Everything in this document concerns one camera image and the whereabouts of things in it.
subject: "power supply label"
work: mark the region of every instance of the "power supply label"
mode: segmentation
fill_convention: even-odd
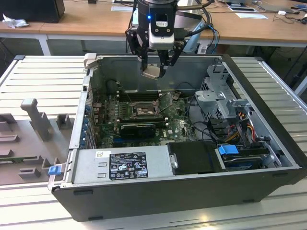
[[[110,180],[148,177],[145,152],[110,154]]]

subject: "blue latch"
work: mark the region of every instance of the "blue latch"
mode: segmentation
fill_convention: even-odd
[[[48,174],[49,175],[61,175],[62,174],[61,170],[62,170],[62,166],[60,165],[50,166]]]
[[[221,155],[238,154],[238,149],[235,145],[222,145],[218,148]]]

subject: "computer case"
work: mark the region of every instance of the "computer case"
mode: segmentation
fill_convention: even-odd
[[[0,12],[5,16],[27,22],[58,23],[64,11],[63,0],[6,0],[0,3]]]

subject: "side panel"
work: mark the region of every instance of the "side panel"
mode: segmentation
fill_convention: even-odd
[[[259,202],[300,173],[250,173],[192,180],[54,189],[76,221],[141,216]]]

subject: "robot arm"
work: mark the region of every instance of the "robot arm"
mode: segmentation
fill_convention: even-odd
[[[158,79],[165,75],[168,66],[173,66],[187,42],[186,38],[200,33],[208,27],[210,17],[207,13],[206,24],[197,31],[189,31],[186,28],[175,28],[175,17],[177,11],[188,11],[203,9],[210,5],[213,0],[206,4],[191,6],[178,6],[177,0],[134,0],[133,11],[138,2],[139,26],[126,30],[126,37],[133,54],[141,61],[141,71],[145,77]],[[157,50],[160,58],[160,67],[148,66],[148,52]],[[173,50],[171,57],[168,51]]]

